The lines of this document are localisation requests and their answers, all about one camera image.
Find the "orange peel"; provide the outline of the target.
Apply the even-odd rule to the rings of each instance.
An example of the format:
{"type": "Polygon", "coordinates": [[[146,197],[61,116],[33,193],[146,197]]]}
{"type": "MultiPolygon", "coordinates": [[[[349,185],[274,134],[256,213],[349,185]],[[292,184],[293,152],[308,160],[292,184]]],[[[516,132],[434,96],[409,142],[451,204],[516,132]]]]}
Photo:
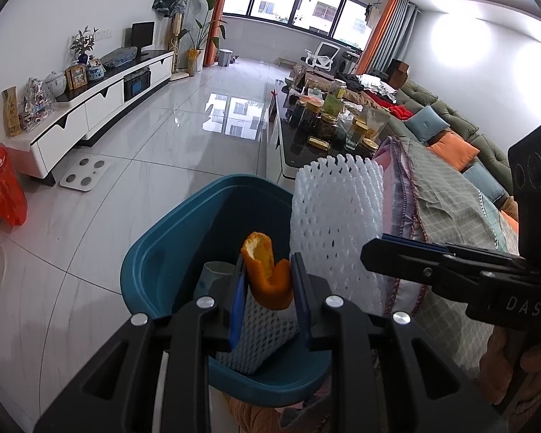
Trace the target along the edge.
{"type": "Polygon", "coordinates": [[[251,233],[241,255],[255,300],[272,311],[286,310],[293,300],[291,264],[287,259],[274,262],[272,240],[264,233],[251,233]]]}

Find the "white foam fruit net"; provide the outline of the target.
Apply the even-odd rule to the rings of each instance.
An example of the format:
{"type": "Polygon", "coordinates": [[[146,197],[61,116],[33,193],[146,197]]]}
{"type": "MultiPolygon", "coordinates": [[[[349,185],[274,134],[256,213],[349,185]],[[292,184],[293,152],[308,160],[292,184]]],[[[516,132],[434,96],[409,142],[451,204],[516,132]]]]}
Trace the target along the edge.
{"type": "MultiPolygon", "coordinates": [[[[301,168],[291,205],[292,253],[300,252],[308,273],[327,280],[335,294],[367,313],[384,311],[382,277],[361,263],[361,249],[383,232],[383,170],[370,159],[321,158],[301,168]]],[[[271,237],[274,262],[282,240],[271,237]]],[[[246,271],[246,308],[240,340],[218,361],[234,371],[251,374],[297,333],[294,294],[286,310],[272,311],[253,297],[246,271]]]]}

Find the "teal trash bin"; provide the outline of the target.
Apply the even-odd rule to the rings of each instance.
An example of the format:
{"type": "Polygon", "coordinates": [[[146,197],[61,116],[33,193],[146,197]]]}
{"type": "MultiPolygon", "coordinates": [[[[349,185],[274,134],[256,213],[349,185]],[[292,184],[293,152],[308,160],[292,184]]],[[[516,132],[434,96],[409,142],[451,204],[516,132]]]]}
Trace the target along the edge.
{"type": "MultiPolygon", "coordinates": [[[[130,248],[121,269],[121,292],[133,314],[158,319],[188,303],[205,263],[236,263],[253,232],[272,239],[276,259],[290,253],[293,194],[253,175],[221,177],[194,193],[130,248]]],[[[249,404],[286,407],[316,393],[330,354],[311,352],[299,337],[287,342],[258,371],[242,374],[209,361],[210,384],[249,404]]]]}

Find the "orange cushion near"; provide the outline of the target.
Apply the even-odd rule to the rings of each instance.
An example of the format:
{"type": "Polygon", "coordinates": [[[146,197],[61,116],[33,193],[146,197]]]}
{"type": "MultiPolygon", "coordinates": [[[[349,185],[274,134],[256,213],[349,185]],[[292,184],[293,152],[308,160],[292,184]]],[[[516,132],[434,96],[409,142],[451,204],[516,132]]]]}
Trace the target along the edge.
{"type": "Polygon", "coordinates": [[[512,218],[510,215],[508,215],[504,210],[501,210],[500,214],[506,220],[506,222],[509,224],[509,226],[511,227],[513,232],[518,234],[519,233],[519,224],[518,224],[518,222],[514,218],[512,218]]]}

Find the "blue cushion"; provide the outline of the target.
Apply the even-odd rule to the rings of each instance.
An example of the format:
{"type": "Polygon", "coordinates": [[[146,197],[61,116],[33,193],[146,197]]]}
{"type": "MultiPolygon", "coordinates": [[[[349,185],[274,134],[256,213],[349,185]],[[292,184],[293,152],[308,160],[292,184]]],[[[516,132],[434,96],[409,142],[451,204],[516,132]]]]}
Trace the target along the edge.
{"type": "Polygon", "coordinates": [[[475,161],[465,169],[463,176],[493,204],[507,198],[507,192],[503,186],[494,179],[493,175],[479,161],[475,161]]]}
{"type": "Polygon", "coordinates": [[[445,122],[431,106],[425,106],[409,120],[405,121],[405,126],[420,143],[425,144],[436,135],[447,130],[449,123],[445,122]]]}

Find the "orange cushion far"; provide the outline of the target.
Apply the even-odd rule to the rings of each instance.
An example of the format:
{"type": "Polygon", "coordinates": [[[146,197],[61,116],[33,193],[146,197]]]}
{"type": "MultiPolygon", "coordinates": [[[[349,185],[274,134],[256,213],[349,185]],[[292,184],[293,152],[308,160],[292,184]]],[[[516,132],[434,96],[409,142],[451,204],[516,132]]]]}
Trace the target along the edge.
{"type": "Polygon", "coordinates": [[[464,141],[458,134],[445,130],[427,149],[435,153],[458,172],[464,171],[479,156],[480,150],[464,141]]]}

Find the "blue cushion far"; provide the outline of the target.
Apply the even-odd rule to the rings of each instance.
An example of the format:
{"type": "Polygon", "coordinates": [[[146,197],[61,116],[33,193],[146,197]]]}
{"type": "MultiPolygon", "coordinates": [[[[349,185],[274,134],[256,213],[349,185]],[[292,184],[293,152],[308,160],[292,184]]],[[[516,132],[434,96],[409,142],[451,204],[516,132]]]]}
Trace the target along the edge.
{"type": "Polygon", "coordinates": [[[409,120],[405,121],[405,126],[420,143],[425,144],[436,135],[447,130],[449,123],[445,122],[431,106],[425,106],[409,120]]]}

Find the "green brown sectional sofa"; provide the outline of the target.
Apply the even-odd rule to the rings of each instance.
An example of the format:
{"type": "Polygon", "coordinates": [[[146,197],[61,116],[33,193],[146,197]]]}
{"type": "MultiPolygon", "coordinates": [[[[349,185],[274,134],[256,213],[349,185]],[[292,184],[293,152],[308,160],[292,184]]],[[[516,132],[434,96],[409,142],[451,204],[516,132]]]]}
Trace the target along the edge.
{"type": "MultiPolygon", "coordinates": [[[[385,110],[376,105],[366,95],[367,91],[370,91],[381,98],[373,90],[364,89],[364,91],[360,92],[361,105],[385,110]]],[[[464,141],[480,150],[477,160],[479,160],[486,170],[493,175],[494,179],[503,186],[509,196],[513,195],[512,174],[506,153],[496,146],[491,139],[486,137],[479,130],[477,125],[469,121],[457,110],[448,106],[431,91],[414,81],[408,80],[394,93],[394,96],[395,102],[390,102],[391,104],[404,106],[412,111],[413,114],[418,113],[419,110],[422,110],[425,106],[431,106],[445,122],[449,123],[449,129],[452,130],[452,132],[458,134],[464,141]]],[[[383,139],[389,136],[396,138],[415,138],[408,128],[406,128],[405,121],[401,121],[393,115],[391,115],[391,119],[383,128],[382,133],[383,139]]]]}

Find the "orange curtain left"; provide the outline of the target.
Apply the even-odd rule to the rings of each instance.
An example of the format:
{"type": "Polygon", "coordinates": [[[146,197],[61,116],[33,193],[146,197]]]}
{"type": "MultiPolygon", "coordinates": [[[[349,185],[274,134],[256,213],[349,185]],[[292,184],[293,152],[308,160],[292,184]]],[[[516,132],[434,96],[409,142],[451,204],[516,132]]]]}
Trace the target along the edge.
{"type": "Polygon", "coordinates": [[[225,6],[225,0],[216,0],[214,10],[212,12],[211,26],[209,30],[209,36],[205,46],[205,55],[203,59],[203,66],[213,66],[215,57],[218,53],[220,39],[224,37],[225,31],[221,29],[223,22],[223,9],[225,6]]]}

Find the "orange plastic bag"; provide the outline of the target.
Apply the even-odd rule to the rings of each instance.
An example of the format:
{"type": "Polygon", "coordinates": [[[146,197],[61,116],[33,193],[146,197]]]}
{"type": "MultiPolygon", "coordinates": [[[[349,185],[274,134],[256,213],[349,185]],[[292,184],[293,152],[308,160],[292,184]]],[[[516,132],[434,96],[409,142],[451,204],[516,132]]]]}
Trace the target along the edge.
{"type": "Polygon", "coordinates": [[[5,146],[0,145],[0,217],[14,228],[27,219],[28,204],[5,146]]]}

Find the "white ceramic jar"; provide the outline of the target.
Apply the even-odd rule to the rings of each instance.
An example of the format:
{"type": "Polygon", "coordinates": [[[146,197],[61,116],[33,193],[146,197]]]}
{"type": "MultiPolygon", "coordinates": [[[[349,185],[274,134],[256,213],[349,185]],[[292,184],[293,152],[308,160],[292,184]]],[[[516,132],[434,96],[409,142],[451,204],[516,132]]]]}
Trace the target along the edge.
{"type": "Polygon", "coordinates": [[[67,78],[65,73],[57,73],[52,71],[45,79],[44,86],[48,88],[52,96],[58,98],[62,96],[67,89],[67,78]]]}

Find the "small black monitor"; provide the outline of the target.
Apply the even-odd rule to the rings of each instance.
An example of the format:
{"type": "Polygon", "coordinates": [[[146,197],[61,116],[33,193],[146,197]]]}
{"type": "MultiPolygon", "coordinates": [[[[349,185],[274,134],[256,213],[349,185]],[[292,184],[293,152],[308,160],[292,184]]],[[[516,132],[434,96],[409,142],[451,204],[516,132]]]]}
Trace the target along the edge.
{"type": "Polygon", "coordinates": [[[131,27],[131,46],[136,47],[136,55],[143,54],[143,48],[153,44],[154,22],[135,22],[131,27]]]}

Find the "orange grey curtain right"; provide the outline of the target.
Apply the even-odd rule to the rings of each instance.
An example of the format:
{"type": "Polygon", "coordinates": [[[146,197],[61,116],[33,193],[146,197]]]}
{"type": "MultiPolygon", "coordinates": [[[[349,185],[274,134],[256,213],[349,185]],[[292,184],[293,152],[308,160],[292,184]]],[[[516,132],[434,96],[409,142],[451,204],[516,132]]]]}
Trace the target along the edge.
{"type": "Polygon", "coordinates": [[[410,0],[387,0],[361,53],[355,74],[384,73],[392,60],[401,60],[419,13],[419,8],[410,0]]]}

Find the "flower vase on cabinet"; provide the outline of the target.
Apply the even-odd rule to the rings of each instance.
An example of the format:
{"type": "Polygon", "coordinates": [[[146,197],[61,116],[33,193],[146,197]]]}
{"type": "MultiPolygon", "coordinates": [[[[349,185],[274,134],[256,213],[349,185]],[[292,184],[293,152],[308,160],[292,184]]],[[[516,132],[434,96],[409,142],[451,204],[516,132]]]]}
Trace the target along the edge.
{"type": "Polygon", "coordinates": [[[70,51],[76,57],[79,65],[85,65],[88,63],[89,52],[92,52],[94,43],[96,43],[96,33],[98,29],[93,27],[90,29],[86,26],[84,29],[79,30],[73,37],[70,51]]]}

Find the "wooden picture frame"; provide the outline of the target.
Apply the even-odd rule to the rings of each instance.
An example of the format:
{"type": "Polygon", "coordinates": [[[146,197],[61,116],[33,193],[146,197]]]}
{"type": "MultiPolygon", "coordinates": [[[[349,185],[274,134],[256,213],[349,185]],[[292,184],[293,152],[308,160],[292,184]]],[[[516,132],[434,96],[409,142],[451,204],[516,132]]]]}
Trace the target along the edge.
{"type": "Polygon", "coordinates": [[[87,66],[84,64],[76,64],[69,66],[65,71],[67,79],[67,86],[69,91],[75,91],[77,89],[87,86],[89,83],[87,66]]]}

